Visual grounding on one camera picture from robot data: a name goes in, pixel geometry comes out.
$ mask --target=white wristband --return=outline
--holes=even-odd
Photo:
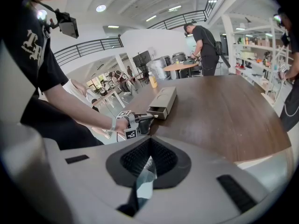
[[[110,128],[110,131],[114,131],[116,128],[116,118],[112,118],[112,125],[111,125],[111,128]]]

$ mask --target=black rubber pad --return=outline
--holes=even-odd
[[[230,175],[217,177],[225,192],[238,207],[241,213],[248,211],[256,205],[256,201],[233,179]]]
[[[65,159],[65,161],[67,162],[67,164],[71,164],[71,163],[83,161],[85,159],[89,159],[89,157],[87,155],[80,155],[76,157],[67,158]]]

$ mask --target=balcony railing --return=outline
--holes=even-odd
[[[197,23],[199,21],[206,21],[215,7],[217,0],[207,0],[205,10],[184,13],[164,21],[160,21],[148,29],[174,29],[183,26],[186,23]]]
[[[55,52],[54,56],[59,66],[62,66],[70,61],[88,54],[119,47],[123,47],[120,38],[99,39],[64,48],[58,52]]]
[[[155,25],[150,26],[149,28],[150,29],[174,29],[186,23],[195,23],[194,21],[196,22],[206,21],[206,15],[204,13],[204,10],[177,15],[169,19],[166,19],[164,21],[158,22]]]

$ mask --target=stainless steel container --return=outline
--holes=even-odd
[[[148,62],[146,66],[149,72],[152,72],[156,79],[159,80],[170,79],[170,72],[163,70],[163,68],[167,66],[164,57]]]

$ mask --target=round table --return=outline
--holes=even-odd
[[[177,78],[180,79],[180,76],[179,76],[179,70],[183,70],[183,69],[187,69],[189,70],[189,76],[191,76],[191,67],[194,67],[194,66],[197,66],[198,63],[194,63],[194,64],[190,64],[190,65],[184,65],[184,64],[172,64],[172,65],[169,65],[169,66],[166,66],[163,68],[164,71],[173,71],[175,70],[176,71],[176,74],[177,74]]]

